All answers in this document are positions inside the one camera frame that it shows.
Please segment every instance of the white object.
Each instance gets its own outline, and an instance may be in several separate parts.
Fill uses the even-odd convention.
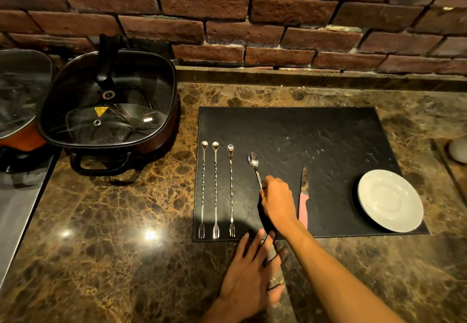
[[[358,184],[363,210],[376,223],[394,232],[410,232],[423,220],[417,191],[400,175],[376,169],[365,173]]]
[[[467,163],[467,135],[452,140],[449,144],[449,154],[461,163]]]

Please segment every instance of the forearm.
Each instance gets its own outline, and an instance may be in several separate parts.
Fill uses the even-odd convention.
[[[240,323],[235,307],[221,298],[214,301],[213,305],[201,318],[201,323]]]
[[[298,221],[283,235],[334,323],[403,323]]]

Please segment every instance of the glass lid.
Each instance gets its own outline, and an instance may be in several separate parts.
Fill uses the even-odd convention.
[[[0,51],[0,139],[28,125],[50,87],[52,63],[32,50]]]
[[[168,60],[120,50],[105,66],[99,55],[77,57],[58,75],[40,114],[50,141],[75,147],[136,144],[169,117],[175,72]]]

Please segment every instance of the marble countertop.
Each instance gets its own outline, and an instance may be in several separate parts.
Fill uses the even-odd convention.
[[[179,84],[173,148],[116,179],[62,155],[0,293],[1,322],[194,322],[217,296],[235,243],[192,243],[199,106],[377,107],[429,235],[320,239],[407,322],[467,321],[467,209],[430,137],[467,133],[467,93]],[[278,241],[278,247],[286,246]],[[294,255],[287,292],[255,322],[328,322]]]

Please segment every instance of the brick wall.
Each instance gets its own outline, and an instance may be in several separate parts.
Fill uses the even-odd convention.
[[[181,64],[467,75],[467,0],[0,0],[0,32],[68,55],[106,33]]]

